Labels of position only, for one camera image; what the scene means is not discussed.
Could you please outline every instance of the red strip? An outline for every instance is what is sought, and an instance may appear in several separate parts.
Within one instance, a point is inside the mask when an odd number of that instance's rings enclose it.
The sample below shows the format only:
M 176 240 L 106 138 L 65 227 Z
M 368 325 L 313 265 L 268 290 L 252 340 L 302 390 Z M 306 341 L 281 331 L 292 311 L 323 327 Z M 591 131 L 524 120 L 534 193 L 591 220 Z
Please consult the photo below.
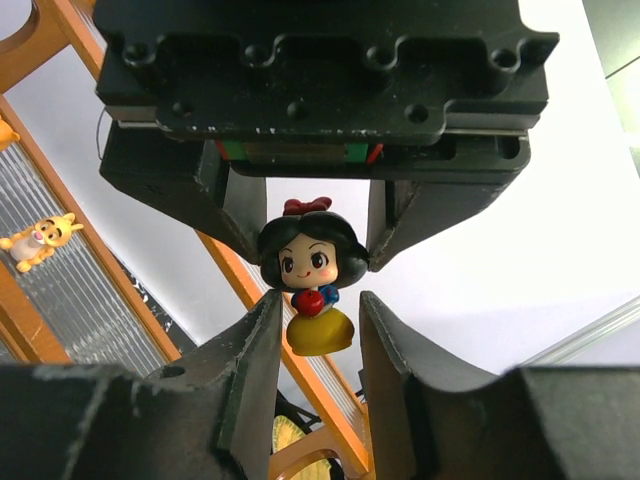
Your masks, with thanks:
M 382 153 L 382 149 L 383 148 L 384 148 L 384 145 L 381 144 L 381 143 L 377 144 L 373 148 L 373 150 L 371 151 L 371 153 L 367 157 L 367 165 L 373 165 L 375 163 L 375 161 L 378 159 L 378 157 Z
M 229 154 L 225 150 L 224 145 L 220 140 L 216 140 L 216 147 L 218 147 L 218 150 L 220 151 L 220 156 L 222 157 L 222 159 L 229 161 Z

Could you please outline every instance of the toy figurine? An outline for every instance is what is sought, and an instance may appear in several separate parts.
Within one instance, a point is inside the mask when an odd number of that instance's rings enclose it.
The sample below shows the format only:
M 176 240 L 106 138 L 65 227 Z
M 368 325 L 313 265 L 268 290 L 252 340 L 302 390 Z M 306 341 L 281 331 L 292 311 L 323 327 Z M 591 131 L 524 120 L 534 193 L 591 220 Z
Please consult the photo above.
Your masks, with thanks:
M 353 323 L 334 305 L 338 289 L 353 285 L 369 268 L 369 253 L 353 228 L 327 210 L 331 199 L 288 200 L 283 216 L 269 222 L 258 238 L 260 272 L 267 284 L 293 293 L 298 311 L 287 340 L 300 356 L 316 356 L 351 345 Z
M 9 124 L 0 117 L 0 152 L 18 140 L 20 140 L 20 135 L 14 132 Z
M 75 220 L 73 213 L 45 218 L 11 238 L 0 238 L 0 248 L 8 250 L 18 262 L 16 268 L 19 272 L 26 273 L 53 255 L 56 248 L 66 245 L 73 232 L 83 228 L 80 223 L 74 225 Z

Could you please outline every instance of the doll eye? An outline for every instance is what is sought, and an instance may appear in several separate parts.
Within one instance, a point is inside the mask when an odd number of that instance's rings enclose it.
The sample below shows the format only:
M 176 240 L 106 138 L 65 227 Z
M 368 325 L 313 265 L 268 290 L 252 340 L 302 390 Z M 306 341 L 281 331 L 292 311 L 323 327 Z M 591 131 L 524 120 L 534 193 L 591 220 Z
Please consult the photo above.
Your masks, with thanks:
M 282 259 L 282 270 L 285 273 L 291 273 L 293 272 L 293 258 L 291 257 L 284 257 Z
M 313 265 L 313 268 L 318 270 L 324 268 L 329 265 L 329 257 L 322 252 L 314 253 L 311 255 L 311 265 Z

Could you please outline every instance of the doll head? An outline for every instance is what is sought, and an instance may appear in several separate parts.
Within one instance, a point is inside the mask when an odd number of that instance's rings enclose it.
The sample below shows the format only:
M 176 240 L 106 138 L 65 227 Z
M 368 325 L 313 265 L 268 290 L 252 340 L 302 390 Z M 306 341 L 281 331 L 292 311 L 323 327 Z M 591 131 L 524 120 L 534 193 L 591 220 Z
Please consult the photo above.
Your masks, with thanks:
M 285 292 L 333 285 L 353 285 L 369 268 L 367 249 L 353 228 L 326 210 L 331 199 L 311 203 L 288 200 L 283 216 L 269 222 L 258 238 L 260 273 Z

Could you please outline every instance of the doll face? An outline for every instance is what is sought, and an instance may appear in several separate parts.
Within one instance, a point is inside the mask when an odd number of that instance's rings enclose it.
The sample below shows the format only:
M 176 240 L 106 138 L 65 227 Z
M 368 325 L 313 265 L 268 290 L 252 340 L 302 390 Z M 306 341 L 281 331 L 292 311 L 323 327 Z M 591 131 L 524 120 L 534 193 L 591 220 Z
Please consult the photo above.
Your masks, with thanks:
M 291 288 L 316 288 L 338 278 L 336 247 L 299 234 L 280 250 L 282 281 Z

